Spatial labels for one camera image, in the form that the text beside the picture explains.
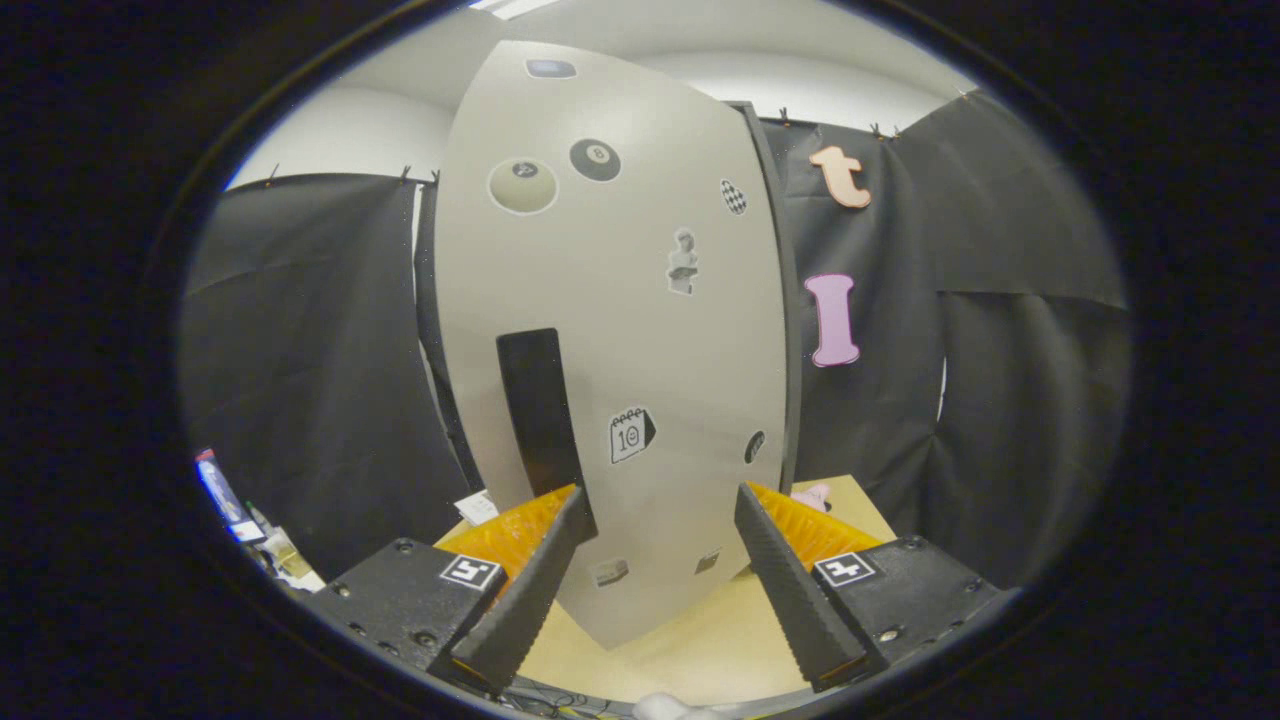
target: black fabric backdrop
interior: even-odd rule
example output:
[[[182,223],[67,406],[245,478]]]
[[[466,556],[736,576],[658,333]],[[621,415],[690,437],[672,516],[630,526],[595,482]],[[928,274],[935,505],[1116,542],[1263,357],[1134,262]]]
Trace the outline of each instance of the black fabric backdrop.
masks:
[[[861,350],[851,365],[806,364],[796,479],[851,473],[900,534],[997,584],[1028,580],[1098,498],[1124,419],[1129,314],[1098,215],[1032,128],[980,92],[899,138],[765,129],[796,270],[854,278]],[[809,163],[828,145],[861,161],[865,209],[836,204]]]
[[[422,370],[413,183],[310,176],[225,193],[192,263],[179,373],[192,448],[325,579],[435,539],[467,495]]]
[[[803,288],[792,299],[806,354],[796,479],[852,474],[900,534],[1000,585],[1027,580],[1097,498],[1123,420],[1128,311],[1101,222],[1034,132],[982,94],[899,138],[764,129],[797,279],[854,278],[861,348],[814,366],[815,304]],[[861,161],[868,208],[831,199],[808,160],[828,145]],[[411,258],[412,188],[314,176],[232,191],[191,278],[193,442],[326,577],[397,536],[438,537],[457,521],[449,503],[480,487],[438,340],[435,188]]]

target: pink object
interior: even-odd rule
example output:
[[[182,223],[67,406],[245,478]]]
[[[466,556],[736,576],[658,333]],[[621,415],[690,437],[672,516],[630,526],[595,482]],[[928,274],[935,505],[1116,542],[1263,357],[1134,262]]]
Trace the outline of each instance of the pink object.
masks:
[[[803,502],[814,510],[827,511],[827,498],[831,497],[831,486],[818,483],[809,489],[791,493],[791,500]]]
[[[814,275],[804,287],[818,300],[818,350],[813,354],[813,364],[829,368],[858,360],[861,351],[854,345],[849,327],[849,291],[854,288],[854,278]]]

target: tan tabletop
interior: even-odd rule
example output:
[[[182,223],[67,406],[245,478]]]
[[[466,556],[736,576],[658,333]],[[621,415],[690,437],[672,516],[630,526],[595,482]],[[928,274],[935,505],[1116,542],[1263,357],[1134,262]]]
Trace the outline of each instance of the tan tabletop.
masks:
[[[832,516],[882,541],[896,538],[850,475],[795,483],[792,489],[818,482],[831,486]],[[468,528],[463,520],[440,541]],[[622,702],[666,692],[690,705],[723,705],[809,687],[750,569],[675,620],[611,651],[596,644],[559,603],[552,603],[520,675]]]

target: checkered diamond sticker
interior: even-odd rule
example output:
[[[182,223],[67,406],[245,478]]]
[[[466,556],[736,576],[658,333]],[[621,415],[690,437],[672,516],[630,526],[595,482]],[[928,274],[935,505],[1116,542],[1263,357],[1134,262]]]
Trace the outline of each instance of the checkered diamond sticker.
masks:
[[[475,557],[460,555],[449,562],[449,566],[440,573],[440,577],[445,580],[458,583],[460,585],[483,591],[489,587],[489,580],[492,580],[497,574],[497,562],[476,560]]]
[[[858,557],[855,552],[846,552],[828,557],[827,560],[819,560],[814,565],[822,573],[822,577],[826,578],[827,584],[833,588],[865,580],[876,574],[876,569],[868,565],[861,557]]]
[[[724,199],[724,205],[728,206],[730,213],[735,215],[746,213],[746,193],[727,179],[721,179],[721,196]]]

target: curved white board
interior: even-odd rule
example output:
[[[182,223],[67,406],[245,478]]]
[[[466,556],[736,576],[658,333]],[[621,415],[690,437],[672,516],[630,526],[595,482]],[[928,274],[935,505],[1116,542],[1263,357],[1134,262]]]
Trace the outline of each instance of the curved white board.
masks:
[[[561,585],[568,614],[613,647],[741,571],[737,484],[778,487],[787,409],[778,246],[744,115],[614,58],[500,42],[454,119],[435,231],[453,395],[502,510],[534,492],[497,338],[557,331],[599,530]]]

